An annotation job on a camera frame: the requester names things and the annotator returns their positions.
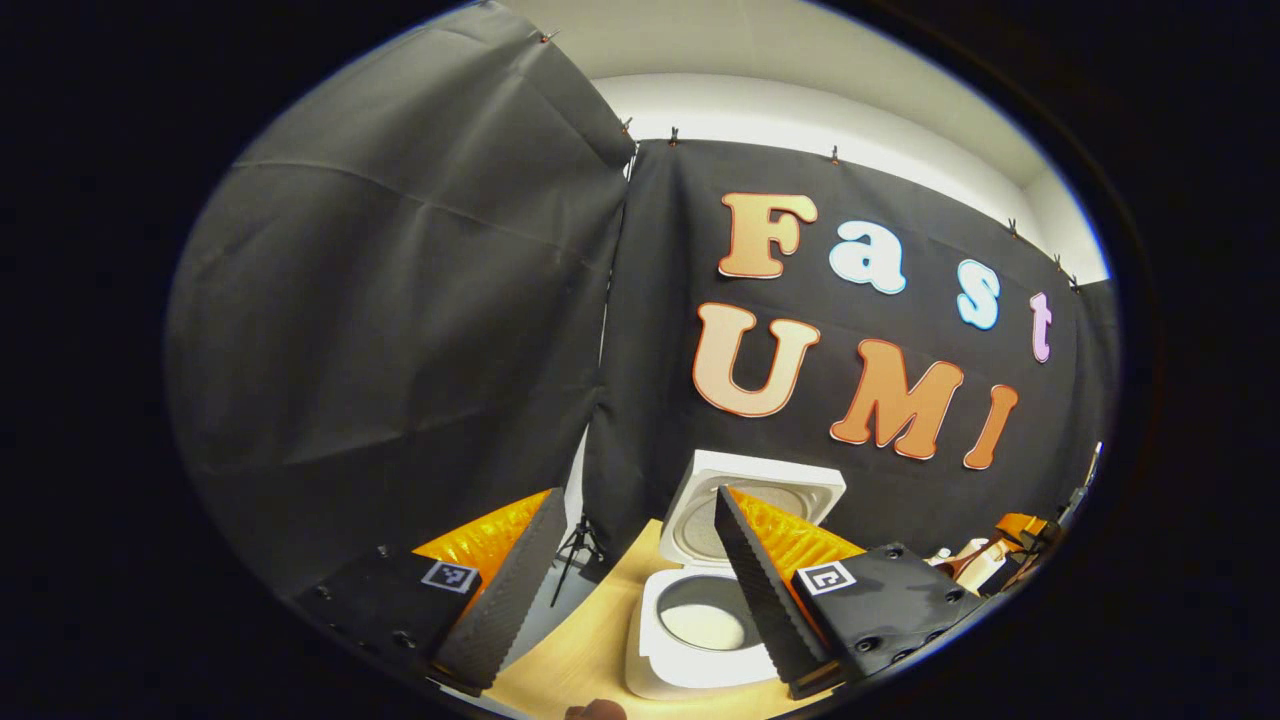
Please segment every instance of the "black fabric backdrop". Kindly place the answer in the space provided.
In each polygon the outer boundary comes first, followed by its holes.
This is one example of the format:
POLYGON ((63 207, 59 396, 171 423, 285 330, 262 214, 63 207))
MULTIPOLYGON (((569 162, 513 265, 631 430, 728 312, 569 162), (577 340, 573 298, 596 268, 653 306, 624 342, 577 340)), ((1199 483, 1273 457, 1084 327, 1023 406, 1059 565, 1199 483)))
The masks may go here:
POLYGON ((280 594, 564 482, 635 145, 540 36, 484 4, 387 42, 260 136, 192 232, 174 430, 280 594))
MULTIPOLYGON (((1094 305, 1110 313, 1107 299, 1094 305)), ((584 505, 609 548, 625 548, 648 518, 662 518, 695 448, 837 468, 847 491, 826 525, 864 544, 900 541, 928 555, 987 537, 1005 512, 1056 515, 1103 437, 1107 351, 1094 347, 1082 297, 1055 263, 1000 223, 932 190, 828 158, 730 142, 643 142, 631 174, 626 219, 609 291, 604 389, 588 434, 584 505), (726 278, 728 192, 806 195, 818 219, 800 224, 800 247, 778 252, 776 279, 726 278), (906 288, 883 295, 841 279, 828 265, 836 228, 870 220, 902 243, 906 288), (1000 315, 989 331, 964 323, 956 266, 974 259, 1000 278, 1000 315), (1046 364, 1032 354, 1029 300, 1044 292, 1052 311, 1046 364), (751 311, 735 380, 754 389, 768 377, 772 320, 809 323, 809 348, 790 402, 748 419, 708 404, 691 380, 707 301, 751 311), (828 436, 861 377, 858 343, 902 348, 909 386, 937 360, 964 370, 927 461, 873 442, 828 436), (991 388, 1018 391, 995 462, 969 470, 963 457, 986 421, 991 388)), ((1110 368, 1114 372, 1115 363, 1110 368)))

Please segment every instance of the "table surface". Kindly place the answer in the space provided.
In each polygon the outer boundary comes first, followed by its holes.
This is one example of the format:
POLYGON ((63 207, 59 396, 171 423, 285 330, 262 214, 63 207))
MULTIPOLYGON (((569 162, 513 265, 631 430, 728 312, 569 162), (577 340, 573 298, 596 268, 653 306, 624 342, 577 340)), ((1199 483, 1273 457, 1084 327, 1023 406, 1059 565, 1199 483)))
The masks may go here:
POLYGON ((733 717, 762 720, 823 700, 787 697, 782 680, 692 700, 657 701, 631 693, 623 679, 627 629, 649 575, 680 565, 658 553, 662 523, 650 520, 626 555, 572 615, 498 674, 485 696, 538 720, 562 720, 564 710, 596 698, 612 700, 627 720, 733 717))

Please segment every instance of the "orange object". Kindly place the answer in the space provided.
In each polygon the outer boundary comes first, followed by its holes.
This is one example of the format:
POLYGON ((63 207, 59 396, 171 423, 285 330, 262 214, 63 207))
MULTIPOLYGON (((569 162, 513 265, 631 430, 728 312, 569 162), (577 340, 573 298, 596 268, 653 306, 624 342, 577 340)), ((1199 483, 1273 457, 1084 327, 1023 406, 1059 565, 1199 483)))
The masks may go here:
POLYGON ((769 555, 769 562, 773 564, 773 569, 786 582, 787 591, 791 592, 791 598, 795 601, 796 607, 800 609, 809 626, 822 637, 822 629, 814 621, 813 616, 809 615, 809 610, 805 609, 804 603, 800 602, 800 596, 796 594, 795 588, 791 585, 791 579, 795 577, 796 570, 801 568, 813 568, 823 562, 854 557, 867 551, 837 534, 827 532, 786 510, 774 507, 763 500, 733 489, 733 487, 727 487, 726 489, 733 497, 739 510, 742 511, 742 516, 746 518, 751 532, 760 539, 760 544, 769 555))
POLYGON ((413 550, 415 555, 475 568, 480 571, 480 589, 462 609, 458 620, 466 616, 484 594, 489 583, 498 575, 498 569, 506 562, 511 550, 550 492, 545 489, 506 507, 499 507, 413 550))

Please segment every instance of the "white wall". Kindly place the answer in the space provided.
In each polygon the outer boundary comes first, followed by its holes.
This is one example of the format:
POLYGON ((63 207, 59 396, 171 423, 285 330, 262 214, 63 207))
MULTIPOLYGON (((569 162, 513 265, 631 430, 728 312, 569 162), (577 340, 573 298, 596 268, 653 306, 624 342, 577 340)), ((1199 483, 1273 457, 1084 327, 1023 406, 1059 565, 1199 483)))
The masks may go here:
MULTIPOLYGON (((1048 167, 1027 187, 964 147, 884 110, 774 81, 710 74, 634 74, 594 79, 631 137, 724 140, 831 155, 936 190, 1005 224, 1080 283, 1108 277, 1088 220, 1048 167)), ((582 507, 582 446, 566 489, 568 532, 582 507)), ((580 556, 585 560, 585 553, 580 556)))

